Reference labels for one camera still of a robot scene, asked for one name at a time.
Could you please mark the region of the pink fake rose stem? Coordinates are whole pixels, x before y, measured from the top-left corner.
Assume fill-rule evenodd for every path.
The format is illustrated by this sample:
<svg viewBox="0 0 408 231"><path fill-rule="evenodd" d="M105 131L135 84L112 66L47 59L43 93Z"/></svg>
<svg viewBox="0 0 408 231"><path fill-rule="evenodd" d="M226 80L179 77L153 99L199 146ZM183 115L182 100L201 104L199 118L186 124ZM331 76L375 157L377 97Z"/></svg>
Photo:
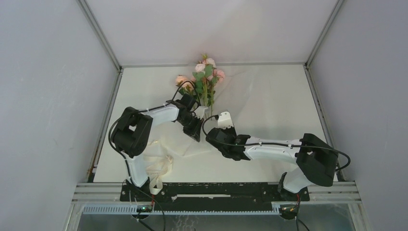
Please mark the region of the pink fake rose stem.
<svg viewBox="0 0 408 231"><path fill-rule="evenodd" d="M206 90L207 90L207 78L213 74L213 69L216 68L216 63L212 58L209 58L206 54L202 55L202 60L199 63L206 65L205 66L205 84L206 84Z"/></svg>
<svg viewBox="0 0 408 231"><path fill-rule="evenodd" d="M207 78L207 105L211 113L213 113L213 106L215 104L215 86L225 79L226 75L223 70L213 69L213 74Z"/></svg>
<svg viewBox="0 0 408 231"><path fill-rule="evenodd" d="M196 89L200 89L203 105L207 106L207 90L205 84L205 64L197 64L193 76L195 78Z"/></svg>
<svg viewBox="0 0 408 231"><path fill-rule="evenodd" d="M194 83L191 79L188 79L185 76L178 75L176 77L176 86L178 87L178 92L182 95L189 94L194 96Z"/></svg>

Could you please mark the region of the translucent white wrapping paper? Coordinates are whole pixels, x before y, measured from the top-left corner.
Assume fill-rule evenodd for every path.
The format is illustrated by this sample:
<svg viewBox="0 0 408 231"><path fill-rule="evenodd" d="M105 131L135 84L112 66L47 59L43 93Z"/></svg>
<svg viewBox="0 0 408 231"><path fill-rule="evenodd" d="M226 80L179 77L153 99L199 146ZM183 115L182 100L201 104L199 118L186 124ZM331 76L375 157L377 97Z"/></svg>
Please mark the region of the translucent white wrapping paper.
<svg viewBox="0 0 408 231"><path fill-rule="evenodd" d="M215 87L215 105L213 113L229 111L240 134L254 134L255 125L250 120L251 112L247 107L254 93L257 68L247 65L221 66L225 79ZM142 109L154 107L169 100L176 89L176 77L185 76L194 82L195 68L190 66L139 67L128 70L128 76L134 78L138 98L135 105ZM150 142L160 141L172 155L189 156L207 153L213 150L205 141L196 142L185 135L180 123L165 122L152 129Z"/></svg>

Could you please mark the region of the cream printed ribbon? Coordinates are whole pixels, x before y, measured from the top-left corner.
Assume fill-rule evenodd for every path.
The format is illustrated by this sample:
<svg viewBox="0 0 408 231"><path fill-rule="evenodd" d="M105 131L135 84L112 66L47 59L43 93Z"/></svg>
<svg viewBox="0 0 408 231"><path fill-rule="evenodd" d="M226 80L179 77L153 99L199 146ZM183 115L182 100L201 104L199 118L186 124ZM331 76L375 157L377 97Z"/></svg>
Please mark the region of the cream printed ribbon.
<svg viewBox="0 0 408 231"><path fill-rule="evenodd" d="M153 141L144 150L143 160L149 178L149 191L157 195L163 189L162 177L172 170L173 157L160 141Z"/></svg>

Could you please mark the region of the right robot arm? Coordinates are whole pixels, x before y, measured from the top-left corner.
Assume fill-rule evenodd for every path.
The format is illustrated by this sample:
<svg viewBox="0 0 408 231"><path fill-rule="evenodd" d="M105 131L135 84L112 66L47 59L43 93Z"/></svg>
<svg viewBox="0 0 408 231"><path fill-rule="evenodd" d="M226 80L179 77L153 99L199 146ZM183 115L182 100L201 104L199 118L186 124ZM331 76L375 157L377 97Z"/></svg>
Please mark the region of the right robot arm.
<svg viewBox="0 0 408 231"><path fill-rule="evenodd" d="M286 141L238 135L233 127L213 128L204 135L223 157L234 161L270 159L296 165L291 172L283 173L279 181L278 194L283 200L291 200L310 185L331 187L335 174L351 164L349 155L311 133Z"/></svg>

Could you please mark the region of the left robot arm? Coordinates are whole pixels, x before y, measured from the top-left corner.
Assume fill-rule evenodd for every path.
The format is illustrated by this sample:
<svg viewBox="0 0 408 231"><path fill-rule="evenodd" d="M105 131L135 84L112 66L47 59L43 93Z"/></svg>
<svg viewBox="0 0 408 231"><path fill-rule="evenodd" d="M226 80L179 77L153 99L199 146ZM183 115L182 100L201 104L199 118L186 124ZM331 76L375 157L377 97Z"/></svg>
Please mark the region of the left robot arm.
<svg viewBox="0 0 408 231"><path fill-rule="evenodd" d="M196 142L201 140L201 127L208 108L191 95L168 100L151 109L137 110L127 107L112 124L108 132L110 146L125 160L128 181L133 185L132 195L138 200L150 196L149 180L142 153L148 145L151 129L165 122L179 122L185 135Z"/></svg>

